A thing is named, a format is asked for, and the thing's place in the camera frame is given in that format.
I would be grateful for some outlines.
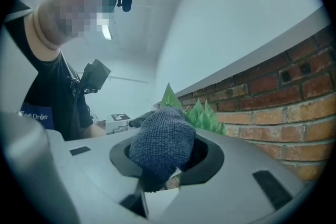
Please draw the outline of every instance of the artificial plant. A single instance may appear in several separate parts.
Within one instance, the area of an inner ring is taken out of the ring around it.
[[[170,84],[168,83],[166,90],[164,92],[160,107],[172,106],[174,108],[182,109],[181,102],[176,97]],[[199,129],[204,129],[214,133],[225,135],[225,124],[224,122],[219,123],[215,111],[209,106],[207,100],[205,101],[204,108],[201,105],[200,99],[197,100],[196,104],[191,110],[184,110],[185,115],[189,119],[192,126]]]

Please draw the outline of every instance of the ceiling light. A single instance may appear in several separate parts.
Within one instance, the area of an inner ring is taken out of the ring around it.
[[[112,40],[112,35],[111,35],[111,32],[110,32],[109,26],[108,25],[102,25],[102,30],[103,30],[103,34],[104,34],[105,39]]]

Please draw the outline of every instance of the person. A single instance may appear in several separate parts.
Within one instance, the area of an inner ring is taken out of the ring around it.
[[[85,96],[75,97],[69,78],[78,78],[78,75],[66,62],[61,47],[90,27],[96,28],[98,15],[113,12],[116,2],[43,0],[31,10],[14,0],[10,14],[18,15],[5,23],[14,42],[38,71],[21,113],[38,120],[46,129],[60,132],[65,141],[101,136],[106,132],[93,124]]]

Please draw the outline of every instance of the green leaves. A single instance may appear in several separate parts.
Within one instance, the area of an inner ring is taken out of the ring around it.
[[[164,95],[162,101],[160,103],[160,107],[163,108],[164,106],[172,106],[174,108],[182,109],[182,105],[179,99],[175,96],[170,84],[168,83],[166,90],[164,91]]]
[[[168,83],[167,88],[164,92],[164,96],[160,103],[160,107],[172,106],[174,108],[182,109],[182,105],[179,99],[175,96],[170,84]],[[219,123],[215,111],[211,108],[208,102],[205,102],[204,108],[200,100],[198,99],[193,109],[184,110],[184,114],[189,119],[192,126],[199,129],[208,130],[214,133],[225,135],[225,124],[224,122]]]

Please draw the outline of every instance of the gray towel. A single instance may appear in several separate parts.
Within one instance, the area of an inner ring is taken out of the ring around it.
[[[145,173],[153,175],[145,191],[161,188],[176,168],[189,161],[196,138],[195,129],[183,111],[164,107],[146,118],[129,150],[129,158]]]

